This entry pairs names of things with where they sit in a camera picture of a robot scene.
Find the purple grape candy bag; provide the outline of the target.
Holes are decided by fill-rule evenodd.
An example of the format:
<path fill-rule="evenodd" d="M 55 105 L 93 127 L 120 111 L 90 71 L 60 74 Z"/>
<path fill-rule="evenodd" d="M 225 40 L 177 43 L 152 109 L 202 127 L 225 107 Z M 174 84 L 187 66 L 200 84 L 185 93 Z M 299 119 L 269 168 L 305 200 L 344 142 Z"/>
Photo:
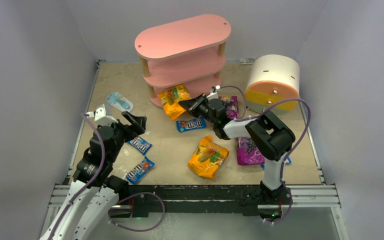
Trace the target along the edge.
<path fill-rule="evenodd" d="M 225 108 L 226 115 L 229 119 L 238 119 L 238 97 L 237 96 L 220 96 Z"/>
<path fill-rule="evenodd" d="M 240 166 L 263 165 L 265 163 L 265 157 L 255 142 L 248 137 L 236 139 L 236 159 Z"/>

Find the orange gummy candy bag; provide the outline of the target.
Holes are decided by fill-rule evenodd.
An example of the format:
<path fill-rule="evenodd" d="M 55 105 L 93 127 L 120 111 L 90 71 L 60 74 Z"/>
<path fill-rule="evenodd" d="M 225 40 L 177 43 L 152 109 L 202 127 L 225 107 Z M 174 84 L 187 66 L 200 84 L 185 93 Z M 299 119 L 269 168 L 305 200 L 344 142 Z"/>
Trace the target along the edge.
<path fill-rule="evenodd" d="M 212 136 L 207 135 L 199 142 L 187 166 L 197 176 L 213 180 L 229 154 L 227 148 L 215 143 Z"/>
<path fill-rule="evenodd" d="M 180 101 L 191 100 L 191 95 L 184 84 L 169 87 L 157 94 L 162 103 L 165 114 L 172 120 L 176 120 L 186 110 L 180 106 Z"/>

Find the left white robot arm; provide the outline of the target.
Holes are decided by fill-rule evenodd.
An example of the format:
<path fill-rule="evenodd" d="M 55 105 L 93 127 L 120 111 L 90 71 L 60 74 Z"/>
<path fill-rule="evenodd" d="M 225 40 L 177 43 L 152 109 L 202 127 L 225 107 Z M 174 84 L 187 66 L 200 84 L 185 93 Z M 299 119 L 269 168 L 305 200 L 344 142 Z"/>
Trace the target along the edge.
<path fill-rule="evenodd" d="M 108 115 L 104 109 L 83 113 L 84 121 L 93 130 L 89 147 L 78 162 L 69 192 L 42 240 L 69 240 L 77 224 L 105 182 L 113 179 L 110 173 L 123 145 L 146 131 L 147 117 L 135 116 L 128 111 L 122 116 L 129 122 Z"/>

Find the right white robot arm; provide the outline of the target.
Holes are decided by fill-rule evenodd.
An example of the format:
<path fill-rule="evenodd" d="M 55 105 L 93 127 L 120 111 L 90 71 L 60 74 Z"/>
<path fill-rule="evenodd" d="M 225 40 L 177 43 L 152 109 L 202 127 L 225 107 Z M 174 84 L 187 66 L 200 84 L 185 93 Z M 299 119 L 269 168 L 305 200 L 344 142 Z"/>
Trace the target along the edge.
<path fill-rule="evenodd" d="M 275 198 L 285 189 L 281 174 L 281 163 L 296 137 L 273 112 L 266 110 L 262 115 L 235 120 L 228 117 L 227 108 L 219 98 L 208 99 L 205 94 L 179 101 L 178 104 L 191 116 L 203 117 L 211 123 L 215 135 L 222 140 L 251 138 L 264 156 L 264 176 L 260 182 L 261 195 Z"/>

